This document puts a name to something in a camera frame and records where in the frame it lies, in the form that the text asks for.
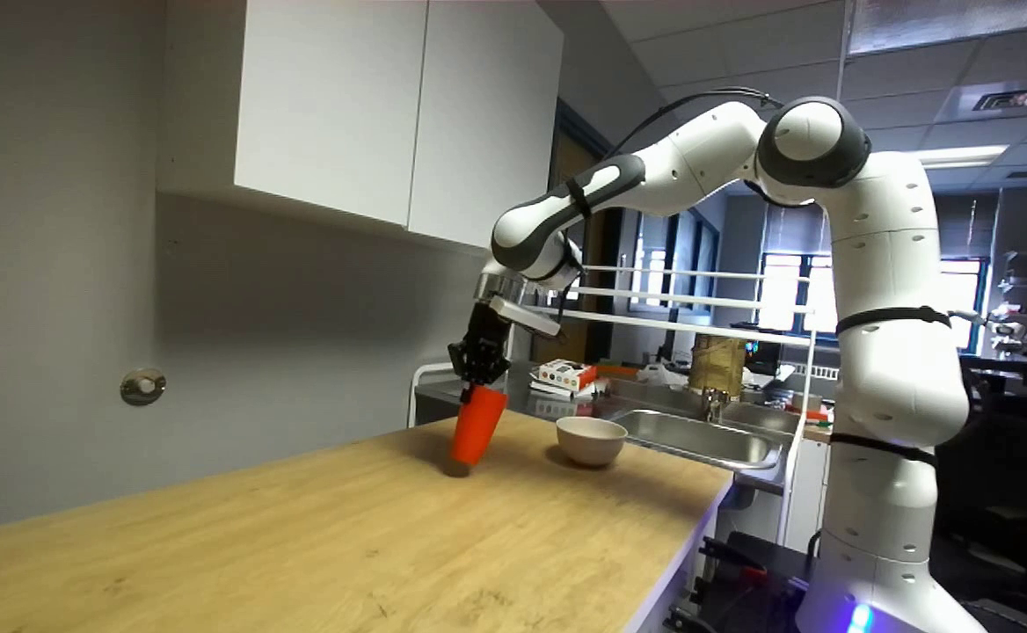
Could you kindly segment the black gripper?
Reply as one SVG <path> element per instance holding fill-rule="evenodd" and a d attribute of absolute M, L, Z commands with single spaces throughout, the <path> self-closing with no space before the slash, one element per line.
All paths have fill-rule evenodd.
<path fill-rule="evenodd" d="M 453 373 L 461 376 L 461 399 L 473 399 L 476 380 L 502 391 L 511 324 L 489 306 L 476 302 L 461 340 L 447 347 Z"/>

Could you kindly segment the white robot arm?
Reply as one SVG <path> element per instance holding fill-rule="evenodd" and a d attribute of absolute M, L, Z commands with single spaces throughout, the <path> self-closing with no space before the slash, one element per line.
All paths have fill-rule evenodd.
<path fill-rule="evenodd" d="M 674 214 L 736 178 L 773 204 L 816 207 L 829 225 L 842 383 L 800 633 L 986 633 L 928 566 L 937 445 L 972 412 L 939 300 L 937 196 L 916 156 L 879 151 L 833 98 L 795 98 L 769 115 L 722 103 L 502 210 L 469 334 L 452 344 L 453 373 L 481 391 L 508 373 L 514 326 L 557 326 L 517 295 L 524 285 L 563 288 L 581 279 L 569 225 L 604 207 Z"/>

